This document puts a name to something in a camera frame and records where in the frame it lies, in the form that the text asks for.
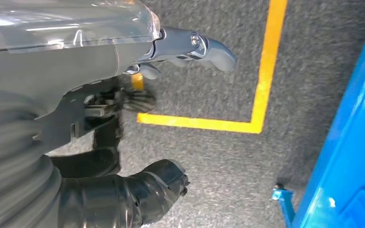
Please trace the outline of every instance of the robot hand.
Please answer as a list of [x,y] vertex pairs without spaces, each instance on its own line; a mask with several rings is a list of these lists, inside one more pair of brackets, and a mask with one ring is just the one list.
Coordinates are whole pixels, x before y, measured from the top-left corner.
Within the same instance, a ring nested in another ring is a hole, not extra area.
[[234,69],[237,62],[233,53],[214,39],[206,38],[195,31],[163,27],[161,38],[155,40],[150,51],[125,73],[141,73],[148,79],[156,79],[160,71],[149,62],[169,61],[178,67],[185,67],[191,60],[198,61],[205,67],[215,66],[225,72]]

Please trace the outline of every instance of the yellow tape line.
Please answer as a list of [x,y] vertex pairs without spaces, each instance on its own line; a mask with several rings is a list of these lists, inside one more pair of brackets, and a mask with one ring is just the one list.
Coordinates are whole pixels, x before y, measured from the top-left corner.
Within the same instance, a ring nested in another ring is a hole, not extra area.
[[[279,49],[280,34],[282,32],[283,21],[285,18],[286,5],[287,0],[269,1],[269,12],[267,26],[265,29],[264,45],[261,54],[261,63],[259,67],[258,85],[255,91],[254,106],[252,109],[253,111],[250,123],[143,113],[138,114],[137,121],[143,124],[201,128],[240,133],[261,133],[268,107],[276,57]],[[143,77],[141,77],[141,79],[142,87],[138,87],[140,83],[134,83],[133,77],[132,81],[134,88],[143,89]]]

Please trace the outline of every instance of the robotic arm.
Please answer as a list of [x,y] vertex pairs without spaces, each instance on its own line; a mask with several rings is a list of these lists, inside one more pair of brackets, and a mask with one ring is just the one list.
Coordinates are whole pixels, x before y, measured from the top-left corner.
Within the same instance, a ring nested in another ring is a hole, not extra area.
[[[135,228],[186,194],[173,160],[130,177],[111,169],[68,176],[44,155],[89,131],[108,136],[100,129],[117,126],[122,97],[153,100],[123,92],[117,76],[155,79],[155,61],[230,71],[236,58],[197,32],[161,27],[136,0],[0,0],[0,228]],[[117,140],[97,142],[103,147],[84,161],[102,148],[113,156]]]

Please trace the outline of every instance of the blue metal panel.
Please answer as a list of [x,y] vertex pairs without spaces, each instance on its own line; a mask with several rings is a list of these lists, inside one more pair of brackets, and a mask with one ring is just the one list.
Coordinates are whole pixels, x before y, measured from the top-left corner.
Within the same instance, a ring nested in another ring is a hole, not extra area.
[[292,226],[365,228],[365,47]]

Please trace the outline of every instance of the plastic sheet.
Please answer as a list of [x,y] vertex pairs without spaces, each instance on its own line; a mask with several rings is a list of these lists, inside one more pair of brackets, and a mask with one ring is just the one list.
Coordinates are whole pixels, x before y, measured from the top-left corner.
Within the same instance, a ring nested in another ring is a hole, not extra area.
[[158,17],[138,0],[0,0],[0,50],[10,53],[159,38]]

